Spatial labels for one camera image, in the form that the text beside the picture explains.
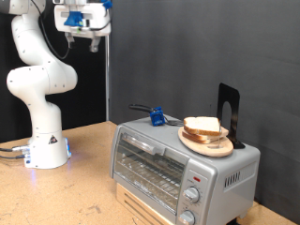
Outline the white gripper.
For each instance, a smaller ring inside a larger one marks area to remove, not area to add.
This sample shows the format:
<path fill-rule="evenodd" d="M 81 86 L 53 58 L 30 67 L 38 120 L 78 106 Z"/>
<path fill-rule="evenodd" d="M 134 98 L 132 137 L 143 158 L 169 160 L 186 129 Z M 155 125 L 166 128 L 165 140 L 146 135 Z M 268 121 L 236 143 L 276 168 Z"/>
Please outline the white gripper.
<path fill-rule="evenodd" d="M 112 2 L 110 0 L 53 0 L 54 21 L 64 32 L 70 49 L 74 37 L 91 38 L 90 51 L 98 52 L 101 37 L 111 33 Z"/>

